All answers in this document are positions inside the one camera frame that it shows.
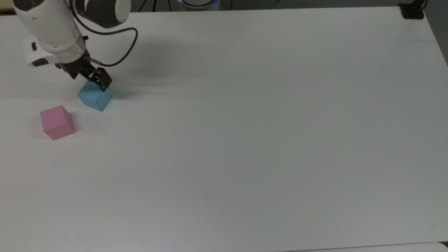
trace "white robot link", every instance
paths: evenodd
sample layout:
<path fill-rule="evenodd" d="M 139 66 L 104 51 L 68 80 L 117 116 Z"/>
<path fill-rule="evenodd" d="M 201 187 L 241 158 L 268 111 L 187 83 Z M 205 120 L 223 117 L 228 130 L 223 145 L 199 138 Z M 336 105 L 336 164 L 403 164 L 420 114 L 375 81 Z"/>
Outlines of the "white robot link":
<path fill-rule="evenodd" d="M 105 91 L 112 79 L 104 68 L 95 68 L 91 62 L 101 66 L 114 66 L 130 53 L 138 37 L 135 28 L 114 32 L 97 32 L 87 27 L 78 14 L 104 28 L 112 28 L 127 20 L 130 0 L 13 0 L 14 9 L 32 34 L 23 41 L 26 62 L 31 67 L 55 64 L 73 79 L 78 74 L 96 83 Z M 103 64 L 90 58 L 86 49 L 87 36 L 82 36 L 74 18 L 88 31 L 100 35 L 111 35 L 128 30 L 135 31 L 135 39 L 127 53 L 114 64 Z"/>

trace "blue cube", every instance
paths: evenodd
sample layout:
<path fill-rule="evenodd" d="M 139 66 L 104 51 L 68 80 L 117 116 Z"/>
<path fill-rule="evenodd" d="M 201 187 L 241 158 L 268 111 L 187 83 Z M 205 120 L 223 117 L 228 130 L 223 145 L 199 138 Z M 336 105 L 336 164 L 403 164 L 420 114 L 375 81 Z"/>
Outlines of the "blue cube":
<path fill-rule="evenodd" d="M 91 107 L 98 111 L 103 111 L 109 101 L 112 99 L 112 92 L 106 89 L 102 92 L 99 86 L 88 81 L 78 93 L 79 98 L 85 106 Z"/>

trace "black cable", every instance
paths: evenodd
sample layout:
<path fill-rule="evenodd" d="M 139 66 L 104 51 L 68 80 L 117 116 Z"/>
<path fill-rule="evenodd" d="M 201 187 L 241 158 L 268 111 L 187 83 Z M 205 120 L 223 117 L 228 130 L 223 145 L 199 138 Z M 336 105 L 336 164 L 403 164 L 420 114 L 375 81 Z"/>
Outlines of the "black cable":
<path fill-rule="evenodd" d="M 154 3 L 152 4 L 152 12 L 155 12 L 155 5 L 157 4 L 157 0 L 154 0 Z"/>
<path fill-rule="evenodd" d="M 141 11 L 142 11 L 143 6 L 145 6 L 146 1 L 148 1 L 148 0 L 145 0 L 145 1 L 143 2 L 143 4 L 140 6 L 140 9 L 138 9 L 138 12 L 141 12 Z"/>
<path fill-rule="evenodd" d="M 107 66 L 107 67 L 110 67 L 110 66 L 116 66 L 116 65 L 120 64 L 123 60 L 125 60 L 125 58 L 126 58 L 126 57 L 129 55 L 129 53 L 132 51 L 132 48 L 134 48 L 135 42 L 137 42 L 138 30 L 137 30 L 136 28 L 134 28 L 134 27 L 131 27 L 131 28 L 126 28 L 126 29 L 116 30 L 116 31 L 111 31 L 111 32 L 100 32 L 100 31 L 95 31 L 95 30 L 93 30 L 93 29 L 87 27 L 83 22 L 81 22 L 81 20 L 79 19 L 78 15 L 76 14 L 75 9 L 74 9 L 74 7 L 73 7 L 73 1 L 74 1 L 74 0 L 70 0 L 70 9 L 72 10 L 73 16 L 75 17 L 76 21 L 78 21 L 78 23 L 79 23 L 82 27 L 84 27 L 86 30 L 88 30 L 89 32 L 92 32 L 92 33 L 95 33 L 95 34 L 98 34 L 98 35 L 113 35 L 113 34 L 122 33 L 122 32 L 129 31 L 129 30 L 133 30 L 133 31 L 135 31 L 135 38 L 134 38 L 134 41 L 132 42 L 131 47 L 129 48 L 129 50 L 126 52 L 126 54 L 125 54 L 119 61 L 117 61 L 117 62 L 115 62 L 115 63 L 113 63 L 113 64 L 103 64 L 103 63 L 99 62 L 99 63 L 100 63 L 99 65 L 101 65 L 101 66 Z"/>

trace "gray floor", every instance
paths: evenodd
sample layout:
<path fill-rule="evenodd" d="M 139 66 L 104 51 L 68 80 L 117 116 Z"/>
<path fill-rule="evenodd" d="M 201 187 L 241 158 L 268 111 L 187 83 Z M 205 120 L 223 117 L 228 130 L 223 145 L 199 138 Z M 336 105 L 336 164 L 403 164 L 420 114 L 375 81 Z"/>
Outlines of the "gray floor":
<path fill-rule="evenodd" d="M 179 11 L 177 0 L 157 0 L 155 11 L 169 11 L 168 1 L 172 11 Z M 230 1 L 221 0 L 220 9 L 229 10 Z M 131 11 L 138 11 L 143 2 L 144 0 L 132 0 Z M 410 2 L 412 0 L 233 0 L 232 10 L 397 6 L 399 3 Z M 153 3 L 154 0 L 147 0 L 142 12 L 152 11 Z M 448 0 L 429 0 L 425 14 L 445 61 L 448 62 Z"/>

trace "black bracket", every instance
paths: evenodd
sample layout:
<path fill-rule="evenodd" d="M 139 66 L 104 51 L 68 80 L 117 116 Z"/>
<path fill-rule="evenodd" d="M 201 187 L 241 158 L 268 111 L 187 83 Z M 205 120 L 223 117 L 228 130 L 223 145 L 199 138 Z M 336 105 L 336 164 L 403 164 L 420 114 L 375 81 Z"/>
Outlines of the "black bracket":
<path fill-rule="evenodd" d="M 423 19 L 425 17 L 422 9 L 422 4 L 424 2 L 425 0 L 415 0 L 410 4 L 398 4 L 398 6 L 405 19 Z"/>

